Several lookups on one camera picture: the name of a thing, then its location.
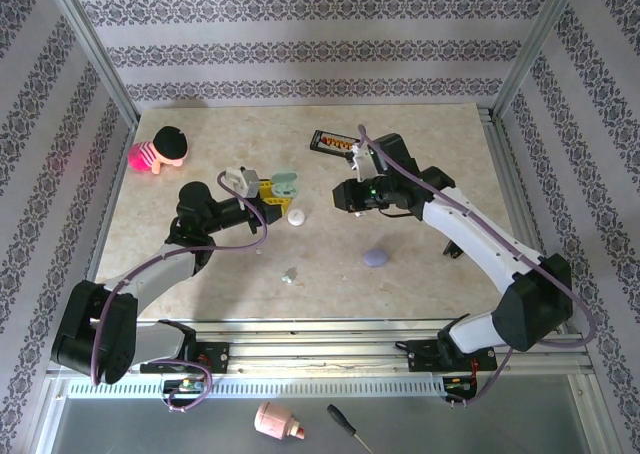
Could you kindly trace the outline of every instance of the purple stone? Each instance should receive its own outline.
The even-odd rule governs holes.
[[[369,267],[384,266],[389,260],[389,254],[384,249],[371,249],[364,253],[364,263]]]

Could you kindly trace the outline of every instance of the pink toy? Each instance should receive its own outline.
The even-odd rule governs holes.
[[[164,126],[153,141],[138,142],[131,146],[127,159],[136,171],[160,174],[160,166],[180,167],[187,157],[187,138],[177,127]]]
[[[256,413],[254,421],[256,431],[276,439],[284,439],[285,436],[295,436],[304,439],[304,429],[295,420],[290,411],[273,402],[263,402]]]

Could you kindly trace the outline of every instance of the wallpaper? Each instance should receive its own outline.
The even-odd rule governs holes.
[[[566,256],[595,315],[590,352],[624,452],[640,452],[636,5],[570,0],[504,118],[544,250]]]
[[[127,127],[53,0],[0,0],[0,453],[23,452]]]
[[[490,106],[545,0],[81,0],[138,109]]]

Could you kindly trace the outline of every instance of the grey floor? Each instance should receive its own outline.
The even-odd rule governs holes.
[[[337,405],[375,454],[589,452],[566,377],[503,377],[467,410],[439,398],[283,399],[306,439],[256,432],[260,399],[211,399],[170,413],[160,400],[68,400],[53,449],[73,453],[366,453],[326,412]]]

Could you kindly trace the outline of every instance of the beige tabletop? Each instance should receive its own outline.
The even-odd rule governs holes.
[[[499,296],[489,278],[466,256],[443,256],[447,239],[436,230],[415,218],[374,211],[356,217],[333,206],[331,191],[353,172],[344,159],[309,150],[309,142],[316,129],[357,137],[358,123],[374,139],[401,134],[421,169],[440,167],[511,232],[474,104],[147,110],[136,141],[173,125],[187,135],[190,153],[182,167],[163,166],[158,176],[127,170],[98,281],[160,247],[185,183],[203,181],[222,200],[228,195],[215,181],[221,170],[245,166],[268,178],[294,169],[300,194],[292,208],[307,214],[303,226],[276,222],[259,253],[214,253],[203,271],[165,292],[142,317],[451,318],[495,307]],[[214,238],[218,245],[243,245],[257,236],[236,226]],[[373,269],[364,253],[375,247],[390,260]],[[295,273],[292,284],[282,281],[286,272]]]

